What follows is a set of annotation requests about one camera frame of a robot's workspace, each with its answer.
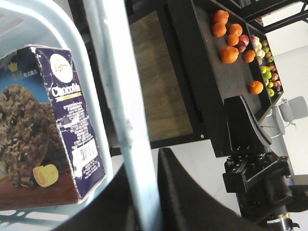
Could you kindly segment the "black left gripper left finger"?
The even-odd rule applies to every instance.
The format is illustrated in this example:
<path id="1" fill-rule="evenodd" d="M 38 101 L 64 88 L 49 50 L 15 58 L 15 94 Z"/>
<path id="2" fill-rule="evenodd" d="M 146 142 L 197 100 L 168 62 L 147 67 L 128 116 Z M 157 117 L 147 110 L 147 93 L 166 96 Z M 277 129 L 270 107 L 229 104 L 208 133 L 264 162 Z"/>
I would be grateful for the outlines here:
<path id="1" fill-rule="evenodd" d="M 55 231 L 138 231 L 125 167 L 121 166 L 108 186 L 88 205 Z"/>

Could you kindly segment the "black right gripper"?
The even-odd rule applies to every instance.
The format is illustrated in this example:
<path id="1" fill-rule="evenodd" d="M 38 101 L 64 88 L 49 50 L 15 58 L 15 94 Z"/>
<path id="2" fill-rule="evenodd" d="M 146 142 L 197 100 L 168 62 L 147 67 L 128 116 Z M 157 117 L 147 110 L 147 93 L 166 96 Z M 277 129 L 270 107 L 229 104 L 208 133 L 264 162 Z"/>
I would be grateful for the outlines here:
<path id="1" fill-rule="evenodd" d="M 227 120 L 226 143 L 232 152 L 263 152 L 272 140 L 259 125 L 244 96 L 224 100 Z M 280 217 L 292 193 L 285 177 L 290 175 L 287 156 L 274 152 L 231 155 L 225 164 L 226 191 L 235 193 L 241 216 Z"/>

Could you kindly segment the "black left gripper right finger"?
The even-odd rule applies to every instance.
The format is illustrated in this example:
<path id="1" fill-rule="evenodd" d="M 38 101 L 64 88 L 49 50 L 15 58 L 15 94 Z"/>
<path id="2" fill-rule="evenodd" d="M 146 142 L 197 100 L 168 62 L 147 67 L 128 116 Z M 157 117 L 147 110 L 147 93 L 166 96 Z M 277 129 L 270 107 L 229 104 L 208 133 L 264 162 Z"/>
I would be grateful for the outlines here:
<path id="1" fill-rule="evenodd" d="M 165 231 L 261 231 L 208 194 L 170 148 L 158 151 L 158 188 Z"/>

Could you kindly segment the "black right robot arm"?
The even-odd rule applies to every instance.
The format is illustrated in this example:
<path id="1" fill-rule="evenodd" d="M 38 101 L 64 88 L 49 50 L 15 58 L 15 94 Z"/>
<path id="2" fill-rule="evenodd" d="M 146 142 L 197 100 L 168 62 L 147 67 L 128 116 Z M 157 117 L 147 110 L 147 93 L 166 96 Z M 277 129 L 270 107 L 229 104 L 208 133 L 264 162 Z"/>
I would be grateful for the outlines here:
<path id="1" fill-rule="evenodd" d="M 223 180 L 235 193 L 241 216 L 269 231 L 292 231 L 299 224 L 292 212 L 308 209 L 307 185 L 288 185 L 291 176 L 287 156 L 270 148 L 271 138 L 262 129 L 244 96 L 224 100 L 226 136 Z"/>

